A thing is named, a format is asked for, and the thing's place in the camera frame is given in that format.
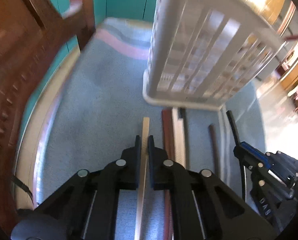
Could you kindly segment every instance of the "brown wooden frame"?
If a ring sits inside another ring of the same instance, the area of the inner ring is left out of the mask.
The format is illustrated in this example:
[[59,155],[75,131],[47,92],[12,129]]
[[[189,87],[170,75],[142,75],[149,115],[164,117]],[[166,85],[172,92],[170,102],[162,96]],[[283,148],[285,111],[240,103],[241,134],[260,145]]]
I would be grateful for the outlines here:
[[[17,3],[14,17],[7,5]],[[18,221],[11,175],[22,114],[59,49],[74,35],[82,50],[95,32],[93,0],[70,0],[62,17],[50,0],[0,0],[0,227]]]

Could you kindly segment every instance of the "tiled floor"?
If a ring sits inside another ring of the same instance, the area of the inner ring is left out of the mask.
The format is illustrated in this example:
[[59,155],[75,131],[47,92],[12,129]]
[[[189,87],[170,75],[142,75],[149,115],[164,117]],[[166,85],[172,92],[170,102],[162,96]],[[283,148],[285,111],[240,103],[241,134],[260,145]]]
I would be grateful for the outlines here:
[[264,83],[253,82],[263,116],[266,150],[279,150],[298,159],[298,114],[292,99],[274,76]]

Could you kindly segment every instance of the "beige stick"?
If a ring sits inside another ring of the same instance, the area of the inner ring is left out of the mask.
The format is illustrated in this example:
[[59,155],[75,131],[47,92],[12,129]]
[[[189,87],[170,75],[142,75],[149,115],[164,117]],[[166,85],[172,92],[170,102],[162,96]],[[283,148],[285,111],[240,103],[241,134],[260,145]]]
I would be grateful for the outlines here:
[[141,222],[142,222],[142,212],[144,207],[147,160],[148,160],[148,136],[149,136],[149,117],[144,117],[143,123],[142,123],[140,176],[139,176],[139,188],[138,188],[138,196],[137,196],[135,240],[140,240],[140,233],[141,233]]

